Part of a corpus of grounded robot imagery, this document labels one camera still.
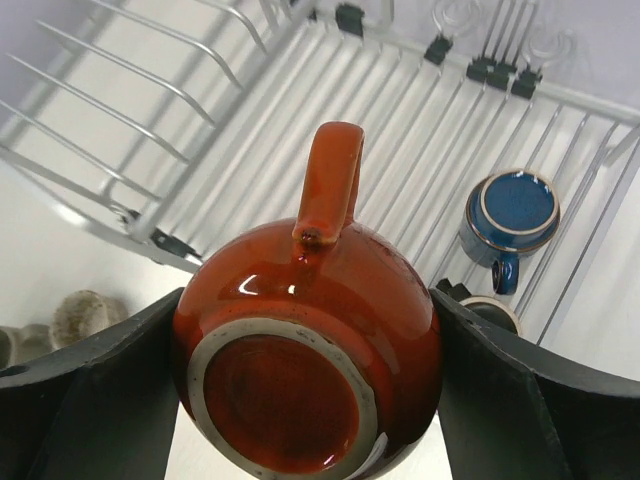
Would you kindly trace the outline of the brown mug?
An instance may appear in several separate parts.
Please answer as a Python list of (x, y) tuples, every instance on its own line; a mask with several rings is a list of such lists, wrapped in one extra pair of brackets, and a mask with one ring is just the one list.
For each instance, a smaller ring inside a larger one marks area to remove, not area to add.
[(459, 303), (489, 323), (499, 326), (517, 336), (521, 335), (520, 321), (507, 305), (489, 296), (475, 295)]

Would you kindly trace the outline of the dark blue mug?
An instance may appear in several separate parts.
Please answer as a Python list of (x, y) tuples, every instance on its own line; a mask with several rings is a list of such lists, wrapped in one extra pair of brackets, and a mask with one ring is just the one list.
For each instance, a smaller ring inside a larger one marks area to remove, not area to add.
[(465, 254), (491, 270), (492, 288), (512, 295), (521, 260), (555, 235), (561, 203), (552, 182), (526, 169), (499, 171), (470, 192), (459, 228)]

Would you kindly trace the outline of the beige speckled cup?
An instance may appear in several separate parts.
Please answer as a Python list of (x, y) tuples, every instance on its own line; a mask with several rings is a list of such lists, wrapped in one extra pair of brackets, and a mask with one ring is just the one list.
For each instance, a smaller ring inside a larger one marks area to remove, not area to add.
[(55, 349), (62, 349), (127, 317), (127, 309), (121, 301), (92, 290), (79, 290), (66, 296), (57, 307), (49, 338)]

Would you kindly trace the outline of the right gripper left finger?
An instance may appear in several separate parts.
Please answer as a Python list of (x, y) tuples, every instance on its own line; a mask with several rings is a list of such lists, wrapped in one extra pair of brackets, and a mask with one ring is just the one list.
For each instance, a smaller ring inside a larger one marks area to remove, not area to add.
[(2, 370), (2, 478), (164, 477), (179, 405), (170, 338), (180, 295)]

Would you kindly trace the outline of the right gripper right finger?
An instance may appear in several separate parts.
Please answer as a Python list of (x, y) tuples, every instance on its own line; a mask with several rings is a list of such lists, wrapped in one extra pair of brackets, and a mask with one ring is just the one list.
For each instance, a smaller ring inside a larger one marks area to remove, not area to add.
[(455, 479), (636, 479), (639, 384), (541, 348), (431, 292)]

